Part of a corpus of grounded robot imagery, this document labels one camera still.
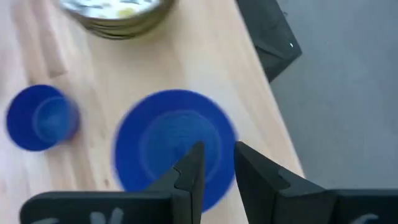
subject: cup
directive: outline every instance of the cup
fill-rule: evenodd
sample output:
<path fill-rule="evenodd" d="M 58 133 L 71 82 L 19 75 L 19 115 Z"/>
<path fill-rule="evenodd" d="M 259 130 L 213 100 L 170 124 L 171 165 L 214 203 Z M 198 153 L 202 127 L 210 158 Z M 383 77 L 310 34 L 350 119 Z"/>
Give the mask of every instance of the cup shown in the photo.
<path fill-rule="evenodd" d="M 22 90 L 7 112 L 7 130 L 11 139 L 28 151 L 44 151 L 71 139 L 79 127 L 75 102 L 48 85 Z"/>

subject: wooden table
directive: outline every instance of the wooden table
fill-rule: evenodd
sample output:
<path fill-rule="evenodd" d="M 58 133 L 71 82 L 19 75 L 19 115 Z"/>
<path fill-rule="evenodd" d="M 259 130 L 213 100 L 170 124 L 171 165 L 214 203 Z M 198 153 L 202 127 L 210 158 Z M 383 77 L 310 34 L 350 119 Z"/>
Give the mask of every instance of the wooden table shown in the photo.
<path fill-rule="evenodd" d="M 66 144 L 20 150 L 0 134 L 0 219 L 18 223 L 32 195 L 119 190 L 111 154 L 118 124 L 141 98 L 183 88 L 229 115 L 239 139 L 303 175 L 277 104 L 233 0 L 179 0 L 158 28 L 126 41 L 86 33 L 48 0 L 0 0 L 0 109 L 33 83 L 61 88 L 79 104 L 82 127 Z M 4 118 L 0 119 L 5 127 Z M 247 223 L 236 183 L 203 223 Z"/>

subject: stack of bowls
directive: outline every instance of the stack of bowls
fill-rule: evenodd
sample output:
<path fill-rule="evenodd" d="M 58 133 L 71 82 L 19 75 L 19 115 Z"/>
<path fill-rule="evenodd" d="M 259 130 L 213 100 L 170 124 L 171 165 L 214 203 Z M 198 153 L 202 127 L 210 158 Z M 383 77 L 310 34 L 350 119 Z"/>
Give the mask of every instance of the stack of bowls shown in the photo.
<path fill-rule="evenodd" d="M 107 39 L 136 37 L 154 28 L 175 0 L 60 0 L 87 30 Z"/>

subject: plate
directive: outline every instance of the plate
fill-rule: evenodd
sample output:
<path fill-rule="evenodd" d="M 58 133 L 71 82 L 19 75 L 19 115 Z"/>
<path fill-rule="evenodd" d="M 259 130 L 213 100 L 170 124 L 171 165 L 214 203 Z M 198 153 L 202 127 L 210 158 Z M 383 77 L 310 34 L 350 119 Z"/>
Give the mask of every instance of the plate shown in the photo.
<path fill-rule="evenodd" d="M 192 91 L 160 91 L 128 112 L 114 152 L 121 185 L 128 192 L 144 190 L 197 141 L 205 143 L 203 211 L 208 210 L 232 183 L 236 136 L 220 107 Z"/>

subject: black panel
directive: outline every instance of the black panel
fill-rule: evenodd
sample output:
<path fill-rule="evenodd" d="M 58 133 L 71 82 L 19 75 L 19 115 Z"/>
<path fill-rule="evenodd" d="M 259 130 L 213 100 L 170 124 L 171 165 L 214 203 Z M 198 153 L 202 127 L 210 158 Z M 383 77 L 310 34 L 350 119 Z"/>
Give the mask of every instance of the black panel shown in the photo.
<path fill-rule="evenodd" d="M 276 0 L 236 0 L 271 82 L 302 54 Z"/>
<path fill-rule="evenodd" d="M 242 142 L 236 181 L 250 224 L 328 224 L 336 195 L 286 170 Z"/>
<path fill-rule="evenodd" d="M 398 190 L 336 190 L 331 223 L 398 223 Z"/>
<path fill-rule="evenodd" d="M 20 221 L 87 224 L 121 219 L 121 223 L 171 224 L 171 211 L 171 194 L 167 193 L 50 192 L 27 201 L 21 209 Z"/>

